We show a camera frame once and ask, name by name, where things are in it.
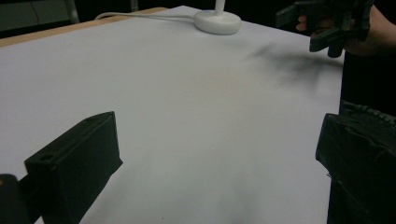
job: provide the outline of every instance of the white surface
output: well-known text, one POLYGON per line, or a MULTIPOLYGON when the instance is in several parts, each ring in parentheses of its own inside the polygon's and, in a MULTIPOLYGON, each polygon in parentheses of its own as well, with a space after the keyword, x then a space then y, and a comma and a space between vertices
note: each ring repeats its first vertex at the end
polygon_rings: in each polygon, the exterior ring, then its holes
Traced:
MULTIPOLYGON (((177 7, 167 13, 195 13, 177 7)), ((326 223, 315 160, 343 62, 306 36, 243 22, 133 18, 0 48, 0 172, 115 111, 124 164, 81 223, 326 223)))

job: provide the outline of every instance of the human hand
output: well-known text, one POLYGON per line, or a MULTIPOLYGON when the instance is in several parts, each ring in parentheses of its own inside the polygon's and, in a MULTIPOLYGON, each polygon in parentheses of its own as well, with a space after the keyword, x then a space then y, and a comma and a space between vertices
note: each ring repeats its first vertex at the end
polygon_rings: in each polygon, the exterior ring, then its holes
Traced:
MULTIPOLYGON (((298 31, 306 30, 307 17, 305 15, 298 18, 296 26, 298 31)), ((315 32, 311 38, 330 29, 334 26, 332 18, 322 18, 319 20, 315 32)), ((387 56, 396 53, 396 25, 388 21, 382 13, 372 6, 370 10, 370 30, 364 41, 350 38, 344 45, 345 51, 358 56, 387 56)))

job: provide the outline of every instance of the wooden table edge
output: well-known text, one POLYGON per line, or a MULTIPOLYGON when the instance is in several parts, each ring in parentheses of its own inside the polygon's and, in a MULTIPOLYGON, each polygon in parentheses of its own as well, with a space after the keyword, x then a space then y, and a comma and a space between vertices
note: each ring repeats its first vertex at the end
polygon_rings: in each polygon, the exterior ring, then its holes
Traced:
MULTIPOLYGON (((168 8, 153 7, 153 8, 149 8, 149 9, 139 10, 137 12, 149 14, 149 13, 163 11, 166 9, 168 9, 168 8)), ((80 29, 92 27, 95 25, 106 24, 106 23, 110 23, 110 22, 114 22, 114 21, 123 21, 123 20, 129 19, 129 18, 131 18, 131 17, 128 17, 128 16, 106 17, 106 18, 103 18, 103 19, 97 20, 97 21, 85 21, 82 23, 58 27, 58 28, 49 29, 49 30, 45 30, 45 31, 34 32, 34 33, 26 34, 26 35, 16 35, 16 36, 12 36, 12 37, 7 37, 7 38, 0 39, 0 48, 9 46, 9 45, 19 44, 19 43, 30 41, 30 40, 47 37, 47 36, 64 34, 67 32, 80 30, 80 29)))

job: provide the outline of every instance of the white cable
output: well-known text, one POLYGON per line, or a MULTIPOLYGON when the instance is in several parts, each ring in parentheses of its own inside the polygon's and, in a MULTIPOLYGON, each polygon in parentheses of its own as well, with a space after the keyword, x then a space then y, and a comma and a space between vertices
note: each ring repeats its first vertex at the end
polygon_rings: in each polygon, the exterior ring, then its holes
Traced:
POLYGON ((146 17, 146 18, 187 18, 193 20, 193 15, 161 15, 161 14, 142 14, 142 13, 121 13, 121 12, 105 12, 100 14, 95 18, 95 20, 100 20, 103 17, 109 16, 131 16, 131 17, 146 17))

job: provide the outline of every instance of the white lamp base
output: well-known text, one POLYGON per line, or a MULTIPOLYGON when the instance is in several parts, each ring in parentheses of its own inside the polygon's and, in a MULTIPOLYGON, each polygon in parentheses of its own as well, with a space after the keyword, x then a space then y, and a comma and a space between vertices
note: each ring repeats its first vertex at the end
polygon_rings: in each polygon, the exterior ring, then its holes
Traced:
POLYGON ((241 27, 241 18, 233 13, 222 11, 219 15, 215 10, 203 10, 194 15, 195 26, 213 35, 233 35, 241 27))

